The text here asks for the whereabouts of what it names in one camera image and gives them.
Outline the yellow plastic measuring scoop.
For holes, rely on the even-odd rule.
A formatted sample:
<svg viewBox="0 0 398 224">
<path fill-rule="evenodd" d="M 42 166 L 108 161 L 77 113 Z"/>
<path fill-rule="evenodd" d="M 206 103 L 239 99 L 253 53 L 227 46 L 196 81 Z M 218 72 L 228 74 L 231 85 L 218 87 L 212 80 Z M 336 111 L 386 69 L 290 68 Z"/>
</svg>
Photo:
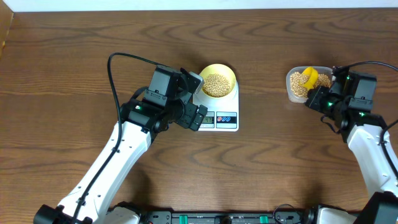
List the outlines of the yellow plastic measuring scoop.
<svg viewBox="0 0 398 224">
<path fill-rule="evenodd" d="M 302 85 L 307 90 L 314 89 L 314 85 L 318 80 L 318 71 L 313 67 L 307 67 L 303 72 L 302 75 L 306 75 L 308 80 Z"/>
</svg>

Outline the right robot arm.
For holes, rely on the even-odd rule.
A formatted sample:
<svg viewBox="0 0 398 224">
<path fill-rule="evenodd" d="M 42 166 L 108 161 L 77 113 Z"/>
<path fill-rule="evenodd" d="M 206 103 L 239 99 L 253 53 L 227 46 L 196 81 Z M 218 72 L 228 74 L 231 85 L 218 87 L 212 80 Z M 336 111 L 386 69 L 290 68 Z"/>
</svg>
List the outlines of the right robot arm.
<svg viewBox="0 0 398 224">
<path fill-rule="evenodd" d="M 397 156 L 383 117 L 372 114 L 377 78 L 335 67 L 330 88 L 310 91 L 305 106 L 333 121 L 332 131 L 342 136 L 354 154 L 369 201 L 357 215 L 340 208 L 319 205 L 305 223 L 395 223 L 397 221 Z"/>
</svg>

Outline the white digital kitchen scale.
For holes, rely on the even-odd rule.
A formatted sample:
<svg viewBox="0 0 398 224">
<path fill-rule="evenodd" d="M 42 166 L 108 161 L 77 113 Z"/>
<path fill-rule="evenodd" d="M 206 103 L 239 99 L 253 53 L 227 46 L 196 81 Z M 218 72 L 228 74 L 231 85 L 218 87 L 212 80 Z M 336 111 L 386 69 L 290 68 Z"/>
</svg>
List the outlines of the white digital kitchen scale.
<svg viewBox="0 0 398 224">
<path fill-rule="evenodd" d="M 235 132 L 239 129 L 239 85 L 221 98 L 213 98 L 202 90 L 193 96 L 193 103 L 208 108 L 199 131 Z"/>
</svg>

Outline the clear plastic container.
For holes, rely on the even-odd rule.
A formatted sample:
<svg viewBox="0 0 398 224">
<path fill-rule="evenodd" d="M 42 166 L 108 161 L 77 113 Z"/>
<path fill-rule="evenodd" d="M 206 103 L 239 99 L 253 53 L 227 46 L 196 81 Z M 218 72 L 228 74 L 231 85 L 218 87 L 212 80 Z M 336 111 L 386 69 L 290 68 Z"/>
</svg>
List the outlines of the clear plastic container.
<svg viewBox="0 0 398 224">
<path fill-rule="evenodd" d="M 330 88 L 334 79 L 332 69 L 328 67 L 295 67 L 286 76 L 289 100 L 293 103 L 305 103 L 310 90 L 320 86 Z"/>
</svg>

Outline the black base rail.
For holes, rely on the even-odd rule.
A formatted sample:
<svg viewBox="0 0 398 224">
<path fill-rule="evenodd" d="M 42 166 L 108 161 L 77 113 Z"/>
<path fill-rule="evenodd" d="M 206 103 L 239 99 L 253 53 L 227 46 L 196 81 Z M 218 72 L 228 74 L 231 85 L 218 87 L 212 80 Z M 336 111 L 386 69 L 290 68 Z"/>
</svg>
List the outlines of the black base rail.
<svg viewBox="0 0 398 224">
<path fill-rule="evenodd" d="M 133 203 L 121 202 L 110 208 L 105 223 L 138 224 L 251 224 L 251 223 L 316 223 L 318 212 L 336 217 L 335 223 L 353 223 L 358 213 L 348 213 L 338 207 L 317 205 L 296 210 L 279 205 L 271 212 L 175 212 L 172 209 L 144 210 Z"/>
</svg>

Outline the soybeans in bowl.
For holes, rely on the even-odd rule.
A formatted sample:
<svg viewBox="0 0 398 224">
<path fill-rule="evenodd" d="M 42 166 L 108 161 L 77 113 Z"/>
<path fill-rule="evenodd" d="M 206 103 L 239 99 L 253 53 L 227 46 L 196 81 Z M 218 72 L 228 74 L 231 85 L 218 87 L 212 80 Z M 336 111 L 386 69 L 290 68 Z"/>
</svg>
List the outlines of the soybeans in bowl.
<svg viewBox="0 0 398 224">
<path fill-rule="evenodd" d="M 232 87 L 231 82 L 224 75 L 214 73 L 205 78 L 202 89 L 207 95 L 220 98 L 228 95 Z"/>
</svg>

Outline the pale yellow bowl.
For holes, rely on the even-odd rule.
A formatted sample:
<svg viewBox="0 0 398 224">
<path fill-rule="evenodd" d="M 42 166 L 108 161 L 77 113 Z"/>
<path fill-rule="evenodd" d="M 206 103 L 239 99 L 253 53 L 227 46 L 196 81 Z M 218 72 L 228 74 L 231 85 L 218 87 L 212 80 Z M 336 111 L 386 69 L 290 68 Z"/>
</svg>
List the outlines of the pale yellow bowl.
<svg viewBox="0 0 398 224">
<path fill-rule="evenodd" d="M 210 75 L 210 74 L 221 74 L 224 75 L 230 82 L 231 82 L 231 87 L 232 90 L 230 91 L 230 93 L 224 97 L 220 97 L 220 98 L 215 98 L 215 97 L 211 97 L 209 95 L 207 95 L 203 89 L 200 90 L 201 93 L 203 93 L 205 96 L 210 97 L 211 99 L 215 99 L 215 100 L 227 100 L 227 99 L 232 99 L 235 94 L 237 93 L 237 87 L 238 87 L 238 83 L 237 83 L 237 79 L 236 79 L 236 75 L 233 72 L 233 70 L 231 68 L 229 68 L 226 65 L 220 64 L 220 63 L 216 63 L 216 64 L 212 64 L 209 65 L 207 67 L 205 67 L 201 73 L 200 76 L 203 77 L 204 81 L 205 78 Z"/>
</svg>

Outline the soybeans in container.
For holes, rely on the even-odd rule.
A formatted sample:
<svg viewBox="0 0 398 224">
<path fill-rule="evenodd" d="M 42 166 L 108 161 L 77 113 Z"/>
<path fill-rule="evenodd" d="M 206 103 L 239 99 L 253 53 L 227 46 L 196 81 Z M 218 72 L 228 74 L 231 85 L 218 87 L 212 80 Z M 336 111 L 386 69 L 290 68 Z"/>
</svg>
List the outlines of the soybeans in container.
<svg viewBox="0 0 398 224">
<path fill-rule="evenodd" d="M 299 72 L 294 72 L 290 76 L 290 86 L 295 96 L 304 98 L 307 97 L 308 90 L 302 86 L 307 80 L 308 77 L 306 75 L 302 75 L 302 73 Z M 314 85 L 314 88 L 317 88 L 319 86 L 324 86 L 328 88 L 331 87 L 331 81 L 326 74 L 319 74 L 318 80 Z"/>
</svg>

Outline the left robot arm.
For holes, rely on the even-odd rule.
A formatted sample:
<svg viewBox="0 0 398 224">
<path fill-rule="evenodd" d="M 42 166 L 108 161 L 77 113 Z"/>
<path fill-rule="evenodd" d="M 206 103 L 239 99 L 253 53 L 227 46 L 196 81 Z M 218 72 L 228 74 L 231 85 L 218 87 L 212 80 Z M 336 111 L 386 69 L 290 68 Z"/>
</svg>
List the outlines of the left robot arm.
<svg viewBox="0 0 398 224">
<path fill-rule="evenodd" d="M 56 208 L 41 206 L 34 223 L 139 223 L 138 211 L 110 203 L 133 165 L 171 123 L 199 129 L 207 108 L 191 99 L 203 84 L 196 73 L 158 65 L 150 85 L 118 108 L 109 141 L 79 184 Z"/>
</svg>

